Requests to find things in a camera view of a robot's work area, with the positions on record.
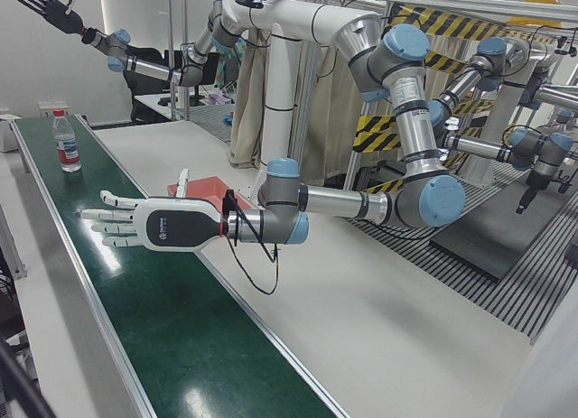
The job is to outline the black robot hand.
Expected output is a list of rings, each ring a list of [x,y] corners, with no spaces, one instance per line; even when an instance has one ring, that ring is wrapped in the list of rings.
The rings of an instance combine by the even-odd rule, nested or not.
[[[37,13],[45,21],[66,34],[83,34],[85,26],[81,17],[72,10],[77,0],[17,0]]]

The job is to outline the white and grey robot hand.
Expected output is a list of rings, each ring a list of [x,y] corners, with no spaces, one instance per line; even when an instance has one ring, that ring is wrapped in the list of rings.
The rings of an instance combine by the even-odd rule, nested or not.
[[[80,217],[91,219],[91,229],[106,235],[105,246],[197,252],[222,236],[222,216],[208,200],[185,197],[188,178],[189,171],[183,169],[174,198],[130,199],[102,190],[101,200],[112,209],[84,209]]]

